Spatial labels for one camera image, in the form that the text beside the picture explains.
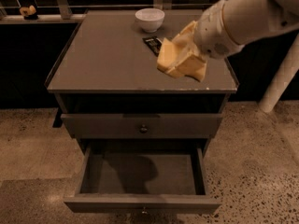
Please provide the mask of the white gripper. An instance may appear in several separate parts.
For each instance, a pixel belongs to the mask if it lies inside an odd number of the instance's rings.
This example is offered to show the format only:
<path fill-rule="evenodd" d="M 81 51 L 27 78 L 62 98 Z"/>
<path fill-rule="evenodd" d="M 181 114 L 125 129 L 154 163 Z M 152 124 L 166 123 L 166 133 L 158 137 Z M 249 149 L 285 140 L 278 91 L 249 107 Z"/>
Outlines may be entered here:
<path fill-rule="evenodd" d="M 197 22 L 191 21 L 172 39 L 175 51 L 182 50 L 182 52 L 169 67 L 171 77 L 192 77 L 202 82 L 206 75 L 206 56 L 223 59 L 244 48 L 244 45 L 237 44 L 231 38 L 225 28 L 223 21 L 225 4 L 225 0 L 220 0 L 209 7 Z"/>

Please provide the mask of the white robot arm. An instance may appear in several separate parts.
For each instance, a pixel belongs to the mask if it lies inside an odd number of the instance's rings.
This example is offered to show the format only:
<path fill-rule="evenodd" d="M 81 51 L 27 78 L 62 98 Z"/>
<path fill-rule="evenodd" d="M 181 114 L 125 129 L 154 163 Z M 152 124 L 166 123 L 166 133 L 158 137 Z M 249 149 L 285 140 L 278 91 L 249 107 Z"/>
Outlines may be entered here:
<path fill-rule="evenodd" d="M 174 37 L 181 47 L 166 73 L 201 81 L 210 59 L 236 55 L 255 41 L 299 27 L 299 0 L 220 0 Z"/>

